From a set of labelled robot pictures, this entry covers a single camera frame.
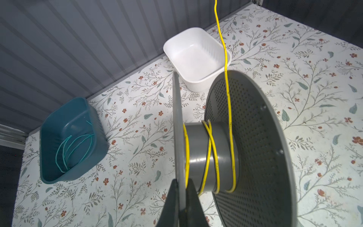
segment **floral pattern surface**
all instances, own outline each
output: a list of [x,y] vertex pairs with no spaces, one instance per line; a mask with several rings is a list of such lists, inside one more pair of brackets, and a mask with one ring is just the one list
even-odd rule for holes
[[[298,227],[363,223],[363,50],[257,5],[221,22],[229,69],[268,97],[290,148]],[[208,33],[219,40],[216,27]],[[89,103],[109,150],[82,177],[46,185],[39,133],[26,143],[13,226],[154,226],[175,177],[172,70],[162,57]],[[179,87],[186,122],[204,117],[208,91]],[[211,193],[205,218],[221,226]]]

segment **dark wall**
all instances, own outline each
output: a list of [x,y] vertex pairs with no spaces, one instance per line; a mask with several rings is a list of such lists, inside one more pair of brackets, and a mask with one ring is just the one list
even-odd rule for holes
[[0,153],[0,226],[10,227],[24,151],[0,146]]
[[361,0],[264,0],[262,6],[363,48]]
[[[222,18],[250,0],[219,0]],[[30,132],[163,53],[177,33],[215,22],[214,0],[3,0],[0,124]]]

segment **teal plastic bin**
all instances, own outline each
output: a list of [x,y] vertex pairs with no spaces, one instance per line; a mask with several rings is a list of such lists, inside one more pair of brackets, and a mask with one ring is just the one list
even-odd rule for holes
[[[92,135],[92,140],[79,140],[71,146],[70,150],[77,147],[68,158],[69,170],[61,172],[56,164],[59,146],[70,135],[72,137],[67,146],[85,134]],[[107,150],[108,144],[97,111],[85,98],[74,98],[51,113],[40,129],[40,178],[46,184],[76,180],[100,162]],[[57,163],[64,167],[61,151],[57,154]]]

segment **red flower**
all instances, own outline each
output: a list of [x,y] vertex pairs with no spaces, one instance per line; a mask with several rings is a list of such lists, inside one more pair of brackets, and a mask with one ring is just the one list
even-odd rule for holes
[[317,158],[315,159],[315,163],[318,164],[318,166],[321,166],[322,162]]
[[345,117],[344,120],[345,120],[346,123],[348,123],[348,122],[353,123],[353,121],[351,120],[350,117],[348,117],[348,118]]
[[361,139],[359,136],[357,137],[353,137],[353,140],[352,140],[353,143],[359,143],[360,145],[363,146],[363,139]]
[[109,179],[105,178],[105,180],[103,182],[105,183],[105,185],[107,185],[107,183],[109,182]]
[[322,197],[324,197],[324,196],[325,196],[325,192],[324,192],[323,190],[321,190],[321,189],[318,189],[318,194],[319,194],[320,196],[322,196]]

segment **white container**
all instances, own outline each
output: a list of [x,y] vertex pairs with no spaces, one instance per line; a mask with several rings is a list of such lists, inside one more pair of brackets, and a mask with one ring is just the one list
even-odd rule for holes
[[166,41],[163,49],[192,92],[209,89],[217,75],[224,71],[222,44],[201,28],[180,32]]

